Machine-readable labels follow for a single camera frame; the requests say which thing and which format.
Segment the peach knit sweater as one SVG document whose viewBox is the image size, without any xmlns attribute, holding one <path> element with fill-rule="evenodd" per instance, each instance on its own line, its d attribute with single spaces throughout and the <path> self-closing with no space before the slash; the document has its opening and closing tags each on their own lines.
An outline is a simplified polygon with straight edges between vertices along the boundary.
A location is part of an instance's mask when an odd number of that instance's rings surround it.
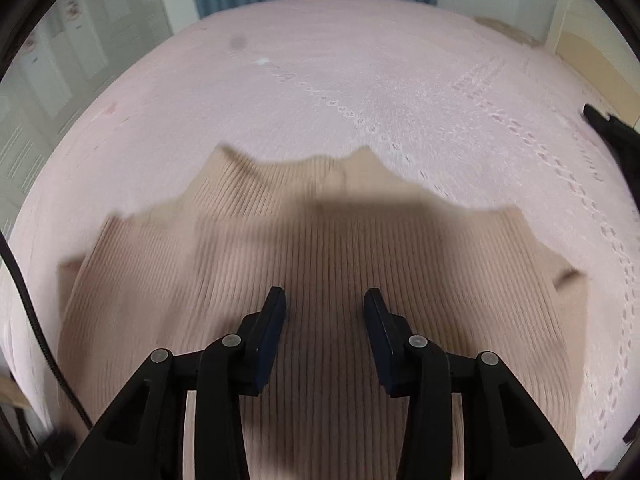
<svg viewBox="0 0 640 480">
<path fill-rule="evenodd" d="M 58 362 L 92 417 L 158 348 L 232 332 L 270 288 L 288 300 L 266 391 L 242 403 L 255 479 L 390 479 L 406 404 L 376 377 L 362 313 L 387 307 L 444 350 L 495 352 L 566 444 L 587 283 L 514 207 L 450 204 L 370 150 L 261 164 L 216 148 L 184 193 L 111 216 L 68 295 Z"/>
</svg>

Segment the black padded jacket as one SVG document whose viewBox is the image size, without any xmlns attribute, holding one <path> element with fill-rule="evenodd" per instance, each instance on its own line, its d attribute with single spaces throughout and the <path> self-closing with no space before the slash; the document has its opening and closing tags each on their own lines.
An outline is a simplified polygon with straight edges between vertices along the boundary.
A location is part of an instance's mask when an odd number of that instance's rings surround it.
<svg viewBox="0 0 640 480">
<path fill-rule="evenodd" d="M 640 138 L 639 133 L 614 115 L 603 116 L 590 104 L 582 116 L 604 141 L 626 181 L 636 207 L 640 206 Z"/>
</svg>

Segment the pink patterned bed sheet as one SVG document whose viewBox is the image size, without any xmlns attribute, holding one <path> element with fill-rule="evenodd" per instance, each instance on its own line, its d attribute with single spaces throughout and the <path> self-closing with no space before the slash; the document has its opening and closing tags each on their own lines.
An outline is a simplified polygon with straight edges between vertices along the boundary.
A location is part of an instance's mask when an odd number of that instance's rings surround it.
<svg viewBox="0 0 640 480">
<path fill-rule="evenodd" d="M 600 96 L 558 58 L 402 0 L 277 0 L 166 40 L 80 115 L 10 244 L 58 360 L 79 265 L 111 216 L 180 197 L 216 148 L 254 162 L 367 148 L 463 208 L 521 211 L 587 283 L 575 437 L 590 474 L 639 411 L 639 213 L 582 119 Z"/>
</svg>

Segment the cream wooden headboard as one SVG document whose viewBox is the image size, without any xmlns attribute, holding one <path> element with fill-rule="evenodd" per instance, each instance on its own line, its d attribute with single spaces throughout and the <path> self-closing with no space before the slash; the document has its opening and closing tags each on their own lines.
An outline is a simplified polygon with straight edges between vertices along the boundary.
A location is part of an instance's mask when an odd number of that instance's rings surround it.
<svg viewBox="0 0 640 480">
<path fill-rule="evenodd" d="M 594 2 L 558 0 L 544 48 L 588 80 L 623 122 L 638 127 L 638 58 Z"/>
</svg>

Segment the white wardrobe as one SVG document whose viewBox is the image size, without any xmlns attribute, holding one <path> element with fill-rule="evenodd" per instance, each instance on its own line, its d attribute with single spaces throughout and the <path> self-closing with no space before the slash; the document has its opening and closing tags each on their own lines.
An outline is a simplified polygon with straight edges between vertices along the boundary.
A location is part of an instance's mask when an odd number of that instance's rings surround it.
<svg viewBox="0 0 640 480">
<path fill-rule="evenodd" d="M 1 81 L 1 232 L 65 133 L 123 72 L 168 39 L 162 0 L 58 0 Z"/>
</svg>

